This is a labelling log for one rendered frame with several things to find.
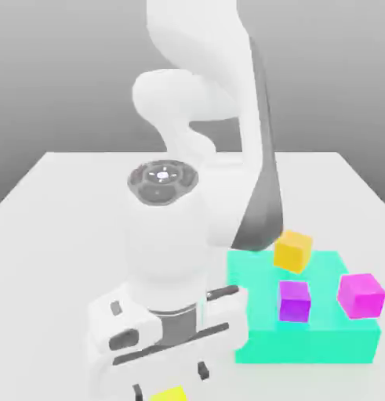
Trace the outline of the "small yellow cube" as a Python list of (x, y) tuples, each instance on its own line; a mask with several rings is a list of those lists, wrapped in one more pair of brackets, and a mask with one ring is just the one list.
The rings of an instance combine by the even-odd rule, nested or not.
[(187, 396), (183, 387), (178, 385), (152, 395), (148, 401), (187, 401)]

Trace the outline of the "small orange cube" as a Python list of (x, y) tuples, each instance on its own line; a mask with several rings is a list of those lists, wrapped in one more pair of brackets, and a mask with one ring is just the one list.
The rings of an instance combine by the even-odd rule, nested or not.
[(274, 242), (274, 266), (301, 274), (311, 258), (313, 238), (292, 230), (284, 231)]

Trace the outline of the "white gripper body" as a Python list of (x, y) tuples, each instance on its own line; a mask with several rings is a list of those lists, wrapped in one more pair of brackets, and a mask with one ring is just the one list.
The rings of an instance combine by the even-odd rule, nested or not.
[(200, 363), (235, 351), (249, 337), (246, 289), (215, 289), (202, 304), (158, 312), (117, 289), (89, 304), (89, 382), (93, 394), (113, 392), (108, 377), (135, 383), (145, 367)]

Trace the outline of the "small purple cube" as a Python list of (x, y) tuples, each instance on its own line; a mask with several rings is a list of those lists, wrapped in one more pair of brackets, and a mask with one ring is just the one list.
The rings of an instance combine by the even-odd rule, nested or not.
[(278, 285), (278, 318), (280, 321), (307, 323), (311, 310), (308, 282), (282, 280)]

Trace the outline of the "small magenta cube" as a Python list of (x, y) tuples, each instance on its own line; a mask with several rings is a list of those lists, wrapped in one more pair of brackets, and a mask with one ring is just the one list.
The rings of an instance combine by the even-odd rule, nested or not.
[(340, 277), (336, 299), (351, 320), (378, 318), (385, 290), (371, 273), (345, 274)]

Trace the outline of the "large teal box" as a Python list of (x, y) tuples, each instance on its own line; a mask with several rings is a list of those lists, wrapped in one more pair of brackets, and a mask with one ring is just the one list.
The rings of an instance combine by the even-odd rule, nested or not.
[[(229, 251), (227, 282), (247, 289), (249, 340), (236, 363), (371, 363), (380, 339), (375, 319), (351, 320), (338, 303), (340, 277), (348, 272), (336, 251), (313, 251), (296, 275), (274, 266), (272, 251)], [(311, 294), (306, 323), (278, 318), (280, 282), (304, 281)]]

